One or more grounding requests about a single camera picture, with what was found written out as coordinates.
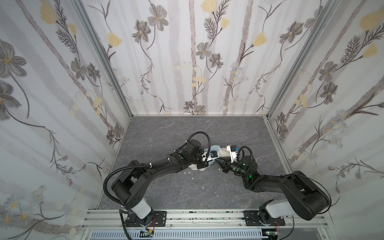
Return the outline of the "light blue fleece hoodie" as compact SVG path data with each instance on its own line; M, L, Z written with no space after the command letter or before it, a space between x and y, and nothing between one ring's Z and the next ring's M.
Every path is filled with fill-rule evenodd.
M203 162L206 163L207 166L209 167L214 162L214 160L220 157L219 155L220 150L221 150L221 147L219 145L211 146L209 150L204 149L204 153L202 155Z

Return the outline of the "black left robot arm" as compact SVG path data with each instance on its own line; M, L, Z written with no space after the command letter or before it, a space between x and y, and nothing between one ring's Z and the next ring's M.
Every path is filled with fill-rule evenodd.
M190 165L207 167L211 146L205 151L197 140L188 140L165 160L142 164L132 161L111 172L104 180L103 191L115 203L132 211L140 220L151 219L153 208L144 195L150 183L162 176L179 173Z

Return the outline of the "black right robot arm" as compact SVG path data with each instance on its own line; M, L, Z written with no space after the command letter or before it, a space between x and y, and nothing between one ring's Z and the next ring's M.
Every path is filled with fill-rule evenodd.
M259 208L259 219L267 223L284 216L299 216L310 221L316 215L325 213L332 205L330 195L324 192L304 173L295 171L287 175L261 175L251 156L241 162L229 158L215 160L224 173L233 172L243 179L246 190L254 193L272 192L285 196L283 200L269 200Z

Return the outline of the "white plush teddy bear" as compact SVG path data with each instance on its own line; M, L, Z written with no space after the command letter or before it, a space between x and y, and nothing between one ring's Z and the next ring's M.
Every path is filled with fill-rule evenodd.
M211 146L211 151L217 151L219 157L230 157L229 151L227 151L227 148L221 148L219 145L213 145ZM206 168L198 169L197 165L190 165L189 168L192 171L204 171Z

